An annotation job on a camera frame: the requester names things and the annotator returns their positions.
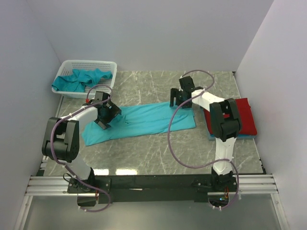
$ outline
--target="laundry basket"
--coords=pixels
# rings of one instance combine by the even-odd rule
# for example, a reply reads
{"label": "laundry basket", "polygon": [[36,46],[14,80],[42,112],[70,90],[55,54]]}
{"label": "laundry basket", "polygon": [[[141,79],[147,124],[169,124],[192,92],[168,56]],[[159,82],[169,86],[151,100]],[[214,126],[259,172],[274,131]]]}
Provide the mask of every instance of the laundry basket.
{"label": "laundry basket", "polygon": [[[61,67],[59,68],[55,79],[58,76],[71,75],[72,69],[84,69],[84,70],[100,69],[101,71],[111,71],[112,79],[101,79],[98,84],[104,84],[112,88],[116,77],[117,64],[113,61],[66,60],[62,63]],[[65,92],[65,91],[56,91],[51,87],[51,90],[54,93],[62,94],[64,97],[83,98],[83,99],[86,98],[89,89],[90,89],[89,87],[85,87],[85,92]],[[90,92],[89,98],[94,97],[96,91],[110,93],[109,88],[105,86],[98,86],[97,88],[94,88]]]}

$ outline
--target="turquoise cloth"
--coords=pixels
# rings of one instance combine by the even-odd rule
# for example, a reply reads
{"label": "turquoise cloth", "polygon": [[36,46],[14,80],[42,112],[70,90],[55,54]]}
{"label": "turquoise cloth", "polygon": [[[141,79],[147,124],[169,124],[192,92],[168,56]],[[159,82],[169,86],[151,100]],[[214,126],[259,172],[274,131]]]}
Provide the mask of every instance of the turquoise cloth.
{"label": "turquoise cloth", "polygon": [[73,69],[72,75],[58,76],[52,87],[56,91],[84,92],[86,86],[92,88],[99,83],[101,78],[111,79],[111,71]]}
{"label": "turquoise cloth", "polygon": [[[176,109],[169,102],[121,107],[117,115],[103,130],[95,122],[87,124],[82,133],[85,145],[94,145],[107,140],[136,137],[167,132],[168,123]],[[192,109],[179,109],[173,120],[171,131],[195,128]]]}

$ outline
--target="table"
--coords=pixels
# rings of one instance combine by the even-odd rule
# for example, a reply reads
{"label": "table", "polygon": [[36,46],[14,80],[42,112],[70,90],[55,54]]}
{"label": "table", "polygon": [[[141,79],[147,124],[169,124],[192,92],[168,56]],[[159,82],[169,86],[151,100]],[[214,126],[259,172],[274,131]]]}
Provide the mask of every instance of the table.
{"label": "table", "polygon": [[[119,71],[113,87],[117,106],[132,106],[167,102],[170,89],[179,87],[183,71]],[[223,98],[240,98],[232,72],[214,72],[215,84],[208,91]],[[195,86],[207,86],[211,78],[204,73],[192,73]],[[67,115],[81,107],[84,99],[62,98],[58,116]],[[171,133],[174,153],[189,165],[203,165],[215,158],[215,141],[208,140],[203,111],[193,105],[196,128]],[[199,174],[211,173],[211,167],[189,169],[172,157],[166,133],[110,140],[85,147],[80,138],[80,152],[84,161],[94,169],[95,175],[147,175],[147,174]],[[253,139],[237,140],[234,163],[239,173],[263,173],[261,161]],[[60,165],[48,160],[44,176],[62,176]]]}

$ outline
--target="marble table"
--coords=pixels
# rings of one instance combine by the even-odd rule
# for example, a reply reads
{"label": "marble table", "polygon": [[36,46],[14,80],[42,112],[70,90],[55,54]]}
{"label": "marble table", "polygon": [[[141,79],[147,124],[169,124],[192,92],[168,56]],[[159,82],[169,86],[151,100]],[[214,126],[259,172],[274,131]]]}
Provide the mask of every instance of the marble table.
{"label": "marble table", "polygon": [[[183,71],[119,71],[114,84],[112,101],[118,106],[131,106],[167,102],[170,88],[179,87]],[[240,98],[232,72],[214,72],[215,85],[209,92],[223,98]],[[207,86],[211,78],[203,73],[191,74],[196,86]],[[63,98],[58,116],[67,115],[84,103],[81,99]],[[213,161],[215,141],[208,140],[202,110],[193,105],[196,128],[171,133],[175,154],[189,165],[202,165]],[[84,161],[96,175],[127,174],[187,174],[211,173],[211,167],[188,169],[172,157],[166,133],[110,140],[85,147],[80,137],[80,152]],[[261,161],[253,139],[237,140],[234,163],[240,173],[263,173]],[[44,176],[62,176],[65,169],[48,160]]]}

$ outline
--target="red folded cloth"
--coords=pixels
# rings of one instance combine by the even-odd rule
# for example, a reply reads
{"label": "red folded cloth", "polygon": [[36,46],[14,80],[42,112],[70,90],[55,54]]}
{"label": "red folded cloth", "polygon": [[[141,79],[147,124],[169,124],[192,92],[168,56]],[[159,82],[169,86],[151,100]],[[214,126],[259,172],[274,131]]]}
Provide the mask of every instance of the red folded cloth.
{"label": "red folded cloth", "polygon": [[[248,104],[248,99],[247,98],[236,99],[236,104],[238,106],[239,114],[242,120],[242,130],[239,132],[239,134],[253,135],[253,136],[257,135],[257,129],[255,126],[253,114]],[[208,130],[210,134],[213,134],[210,122],[210,112],[204,109],[204,113]]]}

